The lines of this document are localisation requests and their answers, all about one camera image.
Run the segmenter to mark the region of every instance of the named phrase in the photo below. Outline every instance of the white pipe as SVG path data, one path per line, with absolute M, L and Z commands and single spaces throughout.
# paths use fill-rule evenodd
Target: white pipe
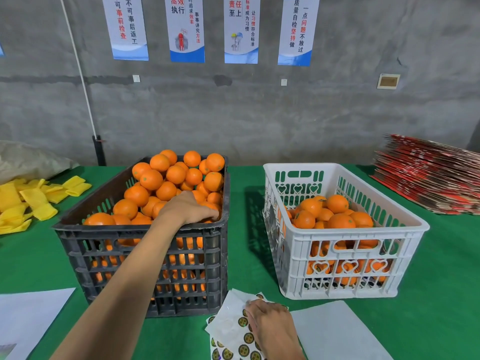
M 61 7 L 63 9 L 63 14 L 65 15 L 65 21 L 67 22 L 68 32 L 70 34 L 71 45 L 73 47 L 73 52 L 75 54 L 75 59 L 77 60 L 78 72 L 80 73 L 81 85 L 83 87 L 83 94 L 85 95 L 85 101 L 87 102 L 88 116 L 90 117 L 90 123 L 92 124 L 93 136 L 97 140 L 97 132 L 95 130 L 95 124 L 93 123 L 92 109 L 90 108 L 90 101 L 88 100 L 87 88 L 85 86 L 84 74 L 82 72 L 82 67 L 80 66 L 80 60 L 78 59 L 77 47 L 75 46 L 74 35 L 72 34 L 72 29 L 70 27 L 70 21 L 68 19 L 67 10 L 65 9 L 65 3 L 63 0 L 60 0 Z

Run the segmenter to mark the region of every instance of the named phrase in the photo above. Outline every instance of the concrete wall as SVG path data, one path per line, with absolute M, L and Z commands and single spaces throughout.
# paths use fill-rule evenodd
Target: concrete wall
M 480 0 L 321 0 L 310 67 L 277 65 L 282 0 L 261 0 L 258 65 L 224 64 L 223 0 L 203 0 L 205 64 L 170 62 L 163 0 L 142 0 L 149 62 L 112 59 L 101 0 L 65 1 L 109 165 L 369 163 L 384 133 L 480 149 Z M 0 139 L 95 164 L 60 0 L 1 0 L 0 43 Z M 376 90 L 382 72 L 400 89 Z

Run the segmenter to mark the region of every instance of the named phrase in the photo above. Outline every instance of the wall poster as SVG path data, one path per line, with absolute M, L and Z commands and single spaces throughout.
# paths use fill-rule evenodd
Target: wall poster
M 278 64 L 310 66 L 320 0 L 283 0 Z
M 148 60 L 142 0 L 103 0 L 113 59 Z
M 260 0 L 223 0 L 225 63 L 258 64 Z
M 203 0 L 165 0 L 172 62 L 205 63 Z

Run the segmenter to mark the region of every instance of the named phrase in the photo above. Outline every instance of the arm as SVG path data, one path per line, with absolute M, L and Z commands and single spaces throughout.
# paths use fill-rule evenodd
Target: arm
M 253 336 L 270 360 L 305 360 L 290 312 L 278 303 L 254 300 L 246 307 Z
M 130 359 L 173 236 L 185 224 L 218 215 L 189 191 L 171 199 L 51 359 Z

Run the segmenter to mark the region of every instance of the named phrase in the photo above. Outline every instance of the table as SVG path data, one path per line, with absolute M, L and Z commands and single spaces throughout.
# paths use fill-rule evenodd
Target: table
M 347 299 L 347 304 L 395 360 L 480 358 L 480 286 L 476 267 L 480 262 L 480 216 L 436 215 L 369 178 L 372 167 L 345 167 L 431 227 L 404 275 L 397 297 Z M 63 182 L 80 175 L 95 189 L 122 169 L 81 166 L 56 180 Z M 265 226 L 258 214 L 264 206 L 264 170 L 261 166 L 232 166 L 229 171 L 228 288 L 249 293 L 262 291 L 269 300 L 285 304 L 291 311 L 325 303 L 289 300 L 280 294 L 272 272 Z M 65 199 L 57 205 L 60 213 L 83 198 Z M 50 357 L 87 308 L 60 240 L 51 229 L 56 222 L 57 218 L 34 220 L 25 232 L 0 236 L 0 293 L 77 288 L 32 352 L 31 360 Z M 133 358 L 209 359 L 206 318 L 145 320 Z

